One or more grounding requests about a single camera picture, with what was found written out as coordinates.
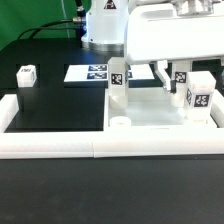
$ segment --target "black tabletop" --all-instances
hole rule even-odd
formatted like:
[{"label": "black tabletop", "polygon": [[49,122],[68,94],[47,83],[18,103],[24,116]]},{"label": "black tabletop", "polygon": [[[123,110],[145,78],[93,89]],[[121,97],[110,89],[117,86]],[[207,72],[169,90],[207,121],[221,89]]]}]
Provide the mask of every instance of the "black tabletop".
[{"label": "black tabletop", "polygon": [[[0,96],[16,93],[21,110],[7,132],[101,130],[104,88],[66,87],[64,68],[112,55],[75,40],[11,43],[0,52]],[[23,64],[37,65],[34,88],[17,88]],[[222,158],[0,160],[0,223],[223,224]]]}]

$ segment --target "black cable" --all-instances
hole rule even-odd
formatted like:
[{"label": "black cable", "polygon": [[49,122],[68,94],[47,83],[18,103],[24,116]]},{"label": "black cable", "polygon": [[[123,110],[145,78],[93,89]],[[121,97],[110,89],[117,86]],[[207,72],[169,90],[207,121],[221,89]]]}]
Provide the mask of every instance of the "black cable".
[{"label": "black cable", "polygon": [[76,6],[77,6],[77,16],[79,17],[85,17],[86,16],[86,11],[82,5],[81,0],[75,0]]},{"label": "black cable", "polygon": [[82,6],[82,1],[81,0],[75,0],[75,3],[77,5],[77,7],[81,7]]},{"label": "black cable", "polygon": [[49,27],[49,26],[55,26],[63,23],[72,23],[73,21],[71,19],[65,19],[65,20],[60,20],[60,21],[55,21],[51,23],[46,23],[43,26],[41,26],[39,29],[35,29],[35,31],[29,36],[29,39],[34,38],[42,29],[42,27]]},{"label": "black cable", "polygon": [[73,28],[65,28],[65,27],[60,27],[60,28],[51,28],[51,27],[38,27],[38,28],[32,28],[32,29],[28,29],[28,30],[25,30],[24,32],[22,32],[19,36],[18,36],[18,38],[17,38],[17,40],[19,40],[24,34],[26,34],[26,33],[28,33],[28,32],[30,32],[30,31],[36,31],[36,30],[38,30],[38,32],[39,31],[41,31],[41,30],[75,30],[76,29],[76,27],[73,27]]}]

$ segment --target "white block with marker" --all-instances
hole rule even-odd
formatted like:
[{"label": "white block with marker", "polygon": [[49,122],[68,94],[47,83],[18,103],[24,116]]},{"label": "white block with marker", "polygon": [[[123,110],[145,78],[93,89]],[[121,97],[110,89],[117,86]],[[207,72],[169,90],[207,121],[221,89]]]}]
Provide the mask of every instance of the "white block with marker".
[{"label": "white block with marker", "polygon": [[215,84],[216,80],[208,71],[188,72],[184,110],[189,121],[207,123]]},{"label": "white block with marker", "polygon": [[37,79],[36,67],[34,65],[21,66],[16,77],[19,88],[33,87]]},{"label": "white block with marker", "polygon": [[124,109],[128,106],[128,65],[122,57],[108,61],[110,106]]}]

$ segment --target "small white cube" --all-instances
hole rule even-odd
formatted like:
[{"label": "small white cube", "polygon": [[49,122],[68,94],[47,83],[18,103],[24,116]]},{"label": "small white cube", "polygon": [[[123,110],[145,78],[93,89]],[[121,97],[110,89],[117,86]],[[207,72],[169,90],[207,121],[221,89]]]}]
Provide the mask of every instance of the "small white cube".
[{"label": "small white cube", "polygon": [[208,71],[188,72],[184,110],[189,120],[207,122],[215,84],[216,80]]},{"label": "small white cube", "polygon": [[16,77],[18,87],[33,87],[37,79],[36,67],[34,65],[21,66]]}]

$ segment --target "white platform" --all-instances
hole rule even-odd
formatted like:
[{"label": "white platform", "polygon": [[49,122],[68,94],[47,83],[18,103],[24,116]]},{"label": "white platform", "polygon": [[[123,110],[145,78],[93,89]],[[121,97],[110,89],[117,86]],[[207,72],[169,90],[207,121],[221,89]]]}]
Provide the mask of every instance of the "white platform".
[{"label": "white platform", "polygon": [[125,116],[131,119],[132,129],[216,128],[210,117],[208,124],[192,124],[185,119],[183,108],[171,105],[171,95],[163,88],[129,89],[128,107],[122,110],[109,106],[108,90],[105,93],[104,130],[110,129],[110,119]]}]

